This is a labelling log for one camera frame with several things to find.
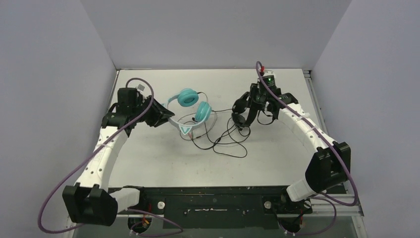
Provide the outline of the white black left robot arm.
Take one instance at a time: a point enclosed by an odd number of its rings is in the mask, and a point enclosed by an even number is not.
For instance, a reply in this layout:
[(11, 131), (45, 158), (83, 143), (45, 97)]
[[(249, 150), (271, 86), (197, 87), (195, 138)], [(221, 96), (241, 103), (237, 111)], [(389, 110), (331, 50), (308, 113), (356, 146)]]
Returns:
[(174, 116), (152, 96), (144, 97), (136, 88), (120, 88), (117, 101), (102, 119), (98, 143), (73, 186), (67, 185), (62, 197), (72, 222), (110, 226), (118, 213), (131, 208), (144, 212), (148, 199), (137, 187), (109, 193), (110, 175), (123, 145), (136, 124), (158, 127)]

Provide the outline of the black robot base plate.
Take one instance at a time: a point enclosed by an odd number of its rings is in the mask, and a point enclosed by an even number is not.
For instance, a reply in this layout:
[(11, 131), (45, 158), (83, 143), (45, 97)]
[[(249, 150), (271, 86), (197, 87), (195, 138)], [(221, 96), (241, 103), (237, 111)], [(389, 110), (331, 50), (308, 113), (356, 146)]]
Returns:
[(302, 221), (309, 199), (291, 202), (285, 186), (140, 187), (140, 201), (120, 215), (148, 211), (184, 229), (276, 229), (278, 222)]

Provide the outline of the black cable pink green plugs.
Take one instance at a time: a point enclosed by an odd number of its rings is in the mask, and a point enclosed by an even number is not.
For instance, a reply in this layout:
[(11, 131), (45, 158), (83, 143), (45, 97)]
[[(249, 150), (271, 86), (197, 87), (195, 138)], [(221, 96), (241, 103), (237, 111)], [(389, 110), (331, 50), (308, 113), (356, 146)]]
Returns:
[[(246, 128), (244, 133), (243, 131), (240, 131), (234, 124), (233, 119), (229, 118), (226, 122), (226, 129), (221, 133), (220, 136), (218, 136), (216, 139), (212, 139), (209, 135), (209, 133), (214, 129), (215, 124), (218, 120), (218, 115), (220, 113), (226, 113), (228, 112), (228, 109), (224, 110), (213, 110), (212, 115), (214, 116), (213, 122), (210, 124), (210, 126), (207, 126), (207, 123), (205, 122), (205, 131), (203, 134), (200, 135), (194, 135), (194, 133), (191, 133), (188, 135), (188, 139), (182, 138), (186, 141), (191, 141), (193, 145), (203, 151), (212, 151), (213, 153), (220, 155), (220, 156), (226, 156), (231, 158), (246, 158), (248, 156), (248, 149), (244, 145), (244, 142), (246, 142), (249, 137), (251, 136), (251, 129)], [(209, 142), (208, 146), (200, 146), (197, 141), (201, 138), (204, 138)], [(243, 155), (235, 155), (232, 153), (226, 153), (218, 150), (218, 148), (233, 148), (233, 147), (239, 147), (243, 150)]]

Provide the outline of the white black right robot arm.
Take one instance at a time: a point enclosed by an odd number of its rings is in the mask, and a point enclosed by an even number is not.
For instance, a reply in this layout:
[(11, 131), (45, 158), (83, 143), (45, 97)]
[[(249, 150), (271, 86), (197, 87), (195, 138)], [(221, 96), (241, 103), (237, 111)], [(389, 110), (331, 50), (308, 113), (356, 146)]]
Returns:
[(318, 128), (291, 93), (283, 94), (276, 87), (274, 75), (251, 84), (250, 90), (233, 104), (231, 115), (235, 126), (242, 130), (261, 112), (270, 112), (272, 120), (284, 123), (313, 155), (303, 178), (283, 190), (280, 205), (284, 211), (293, 212), (300, 201), (349, 179), (350, 146), (336, 142)]

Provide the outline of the teal cat ear headphones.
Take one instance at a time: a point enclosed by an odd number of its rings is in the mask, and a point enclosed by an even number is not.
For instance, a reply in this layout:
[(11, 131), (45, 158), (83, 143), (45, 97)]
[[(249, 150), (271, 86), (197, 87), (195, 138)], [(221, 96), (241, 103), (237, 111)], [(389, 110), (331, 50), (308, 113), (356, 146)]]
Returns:
[[(173, 95), (170, 97), (166, 103), (164, 103), (165, 107), (169, 109), (169, 104), (173, 101), (177, 101), (177, 103), (182, 107), (191, 107), (195, 105), (199, 101), (199, 94), (203, 92), (197, 92), (191, 88), (185, 88), (181, 90), (178, 94)], [(182, 135), (192, 135), (194, 129), (200, 128), (204, 123), (209, 119), (212, 113), (212, 107), (208, 102), (208, 97), (206, 95), (205, 101), (200, 101), (197, 107), (197, 110), (194, 115), (194, 119), (196, 120), (195, 124), (182, 124), (178, 121), (169, 118), (169, 122), (172, 126), (176, 127)]]

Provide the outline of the black over-ear headset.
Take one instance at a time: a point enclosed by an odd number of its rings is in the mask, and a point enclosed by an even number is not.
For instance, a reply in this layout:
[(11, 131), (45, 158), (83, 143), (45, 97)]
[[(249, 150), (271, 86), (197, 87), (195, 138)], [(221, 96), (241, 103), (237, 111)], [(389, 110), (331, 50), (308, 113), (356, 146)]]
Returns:
[(234, 122), (235, 127), (241, 131), (242, 129), (249, 127), (249, 126), (244, 126), (244, 122), (248, 116), (248, 112), (249, 112), (249, 108), (247, 108), (245, 110), (245, 112), (243, 112), (242, 114), (236, 114), (236, 113), (231, 113), (231, 118)]

